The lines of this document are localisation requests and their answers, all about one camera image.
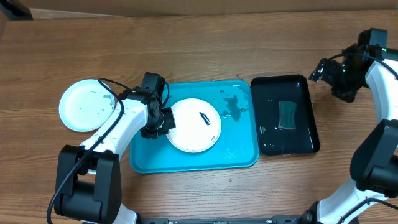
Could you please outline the white plate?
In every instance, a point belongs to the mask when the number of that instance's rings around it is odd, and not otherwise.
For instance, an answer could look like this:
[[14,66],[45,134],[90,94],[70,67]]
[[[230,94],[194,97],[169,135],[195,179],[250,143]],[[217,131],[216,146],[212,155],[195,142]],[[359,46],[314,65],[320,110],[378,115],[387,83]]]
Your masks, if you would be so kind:
[[183,152],[199,153],[211,148],[221,135],[221,118],[204,100],[187,98],[171,107],[175,127],[169,131],[170,143]]

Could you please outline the dark green sponge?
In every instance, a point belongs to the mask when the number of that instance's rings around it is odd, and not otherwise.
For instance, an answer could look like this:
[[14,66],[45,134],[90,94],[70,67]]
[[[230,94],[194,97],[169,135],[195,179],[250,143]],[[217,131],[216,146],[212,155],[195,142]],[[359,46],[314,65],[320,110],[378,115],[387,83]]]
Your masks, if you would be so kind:
[[296,125],[294,121],[297,104],[292,101],[279,102],[279,124],[278,128],[295,130]]

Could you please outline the light blue plate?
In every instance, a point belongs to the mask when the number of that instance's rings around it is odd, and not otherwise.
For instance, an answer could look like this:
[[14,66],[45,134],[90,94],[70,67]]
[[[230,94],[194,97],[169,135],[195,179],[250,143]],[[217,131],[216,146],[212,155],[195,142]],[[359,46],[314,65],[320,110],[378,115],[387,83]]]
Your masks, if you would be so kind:
[[94,79],[81,80],[70,86],[58,106],[62,123],[76,132],[89,132],[101,127],[116,104],[107,87]]

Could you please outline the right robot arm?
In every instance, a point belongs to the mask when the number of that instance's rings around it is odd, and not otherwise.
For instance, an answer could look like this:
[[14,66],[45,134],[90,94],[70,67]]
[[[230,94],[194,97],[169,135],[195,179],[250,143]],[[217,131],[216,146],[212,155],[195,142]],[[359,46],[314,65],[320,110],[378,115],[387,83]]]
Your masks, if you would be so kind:
[[351,103],[361,88],[371,92],[374,129],[355,150],[349,179],[329,197],[316,201],[295,223],[357,223],[361,213],[397,197],[397,50],[387,47],[387,31],[370,28],[357,42],[323,58],[309,80],[331,86],[333,96]]

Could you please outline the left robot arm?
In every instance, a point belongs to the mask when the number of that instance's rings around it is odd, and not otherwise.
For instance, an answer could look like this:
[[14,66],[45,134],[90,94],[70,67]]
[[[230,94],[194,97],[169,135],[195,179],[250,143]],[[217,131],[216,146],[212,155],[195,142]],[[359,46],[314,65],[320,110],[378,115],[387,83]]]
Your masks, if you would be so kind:
[[115,96],[113,113],[92,137],[62,148],[48,223],[53,212],[82,223],[140,223],[141,216],[121,202],[120,158],[136,134],[157,139],[175,128],[165,91],[164,77],[145,73],[140,86],[125,87]]

